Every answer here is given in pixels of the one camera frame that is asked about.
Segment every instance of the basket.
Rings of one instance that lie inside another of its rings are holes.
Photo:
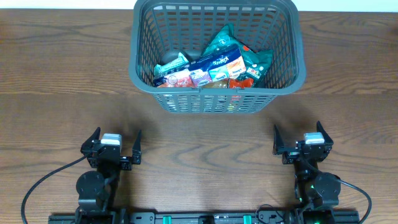
[[[192,59],[228,24],[255,52],[272,49],[272,65],[259,88],[156,88],[154,67],[184,51]],[[304,83],[299,14],[291,0],[138,0],[134,6],[129,75],[173,113],[255,113]]]

